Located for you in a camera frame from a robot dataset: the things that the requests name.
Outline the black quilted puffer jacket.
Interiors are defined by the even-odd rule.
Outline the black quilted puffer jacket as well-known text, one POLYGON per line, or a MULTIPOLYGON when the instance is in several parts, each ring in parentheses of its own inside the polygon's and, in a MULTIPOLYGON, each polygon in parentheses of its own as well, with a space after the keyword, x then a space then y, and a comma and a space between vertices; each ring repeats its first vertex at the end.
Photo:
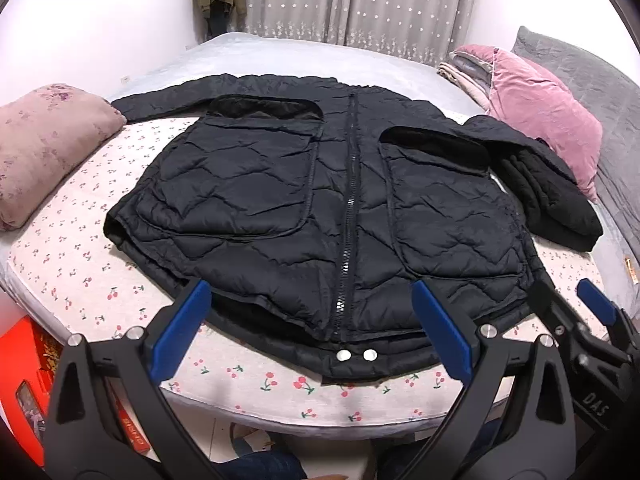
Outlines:
POLYGON ((384 88, 220 75, 115 107, 130 124, 198 119, 107 213, 106 237, 168 294, 206 281, 210 324, 326 379, 437 362, 414 282, 508 328, 547 278, 535 238, 585 252, 601 233, 544 142, 384 88))

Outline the cherry print bed sheet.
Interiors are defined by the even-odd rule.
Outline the cherry print bed sheet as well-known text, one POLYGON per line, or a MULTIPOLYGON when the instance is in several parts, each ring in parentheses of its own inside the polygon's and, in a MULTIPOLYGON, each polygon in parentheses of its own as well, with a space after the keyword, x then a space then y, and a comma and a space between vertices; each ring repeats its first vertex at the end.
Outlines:
MULTIPOLYGON (((104 236, 107 211, 188 125, 184 118, 123 128, 43 204, 1 237, 4 288, 52 333, 122 336, 168 296, 104 236)), ((383 427, 439 419, 461 386, 442 366, 370 385, 326 384, 203 326, 165 389, 254 422, 322 428, 383 427)))

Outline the red box beside bed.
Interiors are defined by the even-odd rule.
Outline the red box beside bed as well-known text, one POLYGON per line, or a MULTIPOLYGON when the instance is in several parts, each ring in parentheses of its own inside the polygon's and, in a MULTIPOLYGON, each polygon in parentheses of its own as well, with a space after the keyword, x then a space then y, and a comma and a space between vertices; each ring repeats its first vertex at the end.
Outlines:
POLYGON ((157 479, 160 468, 136 449, 108 378, 131 364, 146 382, 145 331, 90 344, 81 334, 58 344, 30 318, 1 337, 1 475, 5 479, 157 479))

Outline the grey quilted headboard cushion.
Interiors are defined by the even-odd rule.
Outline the grey quilted headboard cushion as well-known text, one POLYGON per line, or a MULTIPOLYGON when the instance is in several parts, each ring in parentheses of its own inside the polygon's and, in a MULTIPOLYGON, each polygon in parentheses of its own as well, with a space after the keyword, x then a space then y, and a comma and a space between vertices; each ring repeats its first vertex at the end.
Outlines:
POLYGON ((639 253, 639 86, 580 47, 522 26, 512 52, 558 76, 603 129, 597 193, 634 255, 639 253))

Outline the pink velvet pillow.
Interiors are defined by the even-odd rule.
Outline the pink velvet pillow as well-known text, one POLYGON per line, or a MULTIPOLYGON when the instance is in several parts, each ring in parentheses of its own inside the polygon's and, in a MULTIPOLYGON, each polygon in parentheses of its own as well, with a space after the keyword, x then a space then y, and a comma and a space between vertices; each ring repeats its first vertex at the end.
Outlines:
POLYGON ((573 171, 593 202, 603 140, 601 123, 550 70, 495 47, 466 44, 450 64, 474 81, 474 99, 485 112, 533 139, 541 139, 573 171))

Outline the folded beige blanket stack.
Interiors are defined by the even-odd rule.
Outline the folded beige blanket stack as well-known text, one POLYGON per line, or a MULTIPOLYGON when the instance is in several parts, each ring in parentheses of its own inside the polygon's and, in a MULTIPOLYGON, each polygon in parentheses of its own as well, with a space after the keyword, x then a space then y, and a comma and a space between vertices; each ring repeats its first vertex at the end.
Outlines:
POLYGON ((489 110, 494 64, 477 53, 454 50, 437 66, 437 73, 469 96, 484 112, 489 110))

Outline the dusty pink floral pillow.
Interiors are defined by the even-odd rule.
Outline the dusty pink floral pillow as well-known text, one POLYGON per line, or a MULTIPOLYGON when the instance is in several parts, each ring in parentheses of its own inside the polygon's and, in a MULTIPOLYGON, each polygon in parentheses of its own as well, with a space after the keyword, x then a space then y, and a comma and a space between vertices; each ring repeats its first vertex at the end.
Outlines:
POLYGON ((1 107, 1 229, 13 231, 126 125, 106 99, 48 84, 1 107))

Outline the light grey bed cover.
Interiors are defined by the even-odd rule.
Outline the light grey bed cover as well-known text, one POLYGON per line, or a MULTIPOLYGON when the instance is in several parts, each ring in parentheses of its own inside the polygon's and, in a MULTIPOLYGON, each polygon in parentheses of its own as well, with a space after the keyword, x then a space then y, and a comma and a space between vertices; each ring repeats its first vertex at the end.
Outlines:
POLYGON ((368 50, 227 32, 186 51, 161 68, 124 84, 110 99, 183 84, 210 75, 278 75, 334 78, 375 86, 431 102, 459 124, 484 110, 434 67, 368 50))

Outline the grey dotted curtain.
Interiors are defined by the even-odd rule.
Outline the grey dotted curtain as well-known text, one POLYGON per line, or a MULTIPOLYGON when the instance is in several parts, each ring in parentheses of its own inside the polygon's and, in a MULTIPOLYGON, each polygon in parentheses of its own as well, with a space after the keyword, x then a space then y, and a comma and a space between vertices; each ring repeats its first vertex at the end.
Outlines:
POLYGON ((474 0, 245 0, 238 32, 352 47, 435 66, 463 44, 474 0))

